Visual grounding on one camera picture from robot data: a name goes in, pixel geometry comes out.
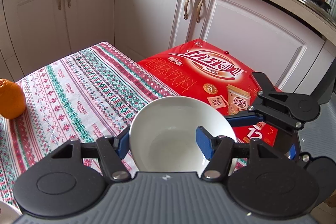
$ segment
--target white kitchen cabinet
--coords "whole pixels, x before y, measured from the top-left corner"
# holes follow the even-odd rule
[[[309,72],[295,90],[295,93],[310,95],[324,77],[335,57],[336,46],[327,40],[319,52],[315,62],[309,69]]]
[[[4,78],[10,81],[13,81],[12,75],[10,74],[5,60],[2,57],[2,54],[0,53],[0,78]]]
[[[24,75],[71,53],[63,0],[3,0]]]
[[[20,64],[16,58],[16,55],[12,55],[5,60],[6,66],[13,77],[14,82],[19,81],[24,77]]]
[[[114,45],[114,0],[65,0],[72,53],[102,41]]]
[[[115,46],[139,61],[186,42],[194,0],[115,0]]]
[[[0,0],[0,34],[0,50],[4,60],[7,60],[13,56],[15,52],[9,36],[2,0]]]
[[[204,0],[189,39],[201,38],[264,72],[284,92],[294,92],[324,41],[296,19],[262,0]]]

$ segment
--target white bowl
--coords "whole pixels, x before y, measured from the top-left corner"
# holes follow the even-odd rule
[[[0,223],[1,224],[12,224],[21,215],[21,211],[2,200],[0,200]]]
[[[236,142],[228,121],[210,105],[190,97],[159,98],[143,107],[130,128],[130,149],[135,164],[145,172],[190,172],[201,176],[208,165],[196,143],[196,128]],[[230,173],[234,170],[233,159]]]

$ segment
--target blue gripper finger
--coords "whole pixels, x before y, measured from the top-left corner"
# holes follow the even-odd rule
[[[196,128],[196,143],[207,160],[211,160],[215,150],[211,146],[213,137],[204,127]]]
[[[113,146],[119,158],[123,160],[129,150],[129,129],[126,127],[117,137],[114,138]]]

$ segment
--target red box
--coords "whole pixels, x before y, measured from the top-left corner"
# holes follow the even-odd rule
[[[251,70],[229,52],[196,39],[138,62],[143,68],[175,90],[217,109],[223,115],[246,110],[260,90]],[[260,122],[236,127],[239,141],[260,138],[273,146],[277,129]]]

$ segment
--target tablecloth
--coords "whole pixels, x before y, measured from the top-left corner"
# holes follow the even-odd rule
[[[93,142],[117,136],[144,105],[177,95],[106,42],[17,83],[25,93],[26,110],[14,120],[0,118],[0,195],[14,205],[16,178],[67,139]],[[132,175],[137,171],[130,152],[123,163]],[[85,159],[84,164],[100,171],[97,160]]]

